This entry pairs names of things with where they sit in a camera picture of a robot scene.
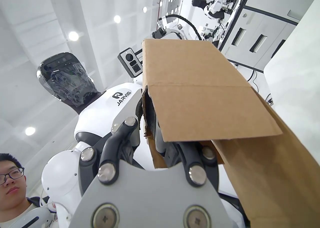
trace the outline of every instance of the black hair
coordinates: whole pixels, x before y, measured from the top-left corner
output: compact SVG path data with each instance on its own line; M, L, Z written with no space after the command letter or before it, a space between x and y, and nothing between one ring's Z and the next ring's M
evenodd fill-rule
M191 4L192 6L199 7L202 10L208 5L207 0L192 0Z
M0 162L1 161L11 161L17 166L17 168L22 168L20 162L14 156L8 153L0 153Z

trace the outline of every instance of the metal screw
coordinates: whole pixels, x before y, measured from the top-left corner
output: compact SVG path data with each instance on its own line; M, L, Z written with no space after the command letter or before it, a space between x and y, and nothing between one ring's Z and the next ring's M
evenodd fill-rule
M90 161L95 155L95 150L92 147L87 147L81 152L80 159L83 162Z
M116 228L120 220L118 209L110 204L101 205L94 213L92 221L95 228Z
M193 205L186 209L183 225L185 228L209 228L210 217L204 208Z
M98 170L98 179L101 182L109 182L116 175L116 169L113 164L105 163Z
M208 160L212 160L212 159L215 158L215 153L214 153L214 152L211 150L211 148L208 147L208 146L204 146L204 147L202 148L202 154L203 154L203 156L204 156L206 159L208 159Z
M134 126L136 123L136 119L133 116L128 117L127 119L125 119L124 121L125 125L127 126Z
M118 130L118 128L120 127L120 125L121 125L121 124L119 124L119 123L114 124L114 125L111 127L111 133L114 134L114 133Z
M189 168L189 177L193 183L198 185L204 185L207 180L205 170L199 165L194 165Z

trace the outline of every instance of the cardboard flap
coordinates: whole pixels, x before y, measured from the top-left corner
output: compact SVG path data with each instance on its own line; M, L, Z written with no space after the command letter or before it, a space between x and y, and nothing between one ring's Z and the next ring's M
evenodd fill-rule
M144 88L164 141L282 133L250 84L210 42L146 39L143 57Z
M259 95L283 134L214 141L251 227L320 227L320 167Z

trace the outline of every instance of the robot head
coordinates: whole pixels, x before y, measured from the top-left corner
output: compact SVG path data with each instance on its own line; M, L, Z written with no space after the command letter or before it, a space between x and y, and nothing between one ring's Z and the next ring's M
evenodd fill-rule
M206 0L192 0L191 4L194 7L199 7L201 9L204 9L207 6L207 1Z
M87 105L98 94L84 67L68 52L44 60L38 67L37 78L52 96L73 109Z

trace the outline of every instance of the open box lid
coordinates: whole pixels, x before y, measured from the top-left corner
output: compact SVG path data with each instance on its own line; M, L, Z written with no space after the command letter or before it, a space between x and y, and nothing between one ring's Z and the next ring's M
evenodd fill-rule
M152 99L165 142L282 133L250 84L210 42L146 39L143 64L143 94Z

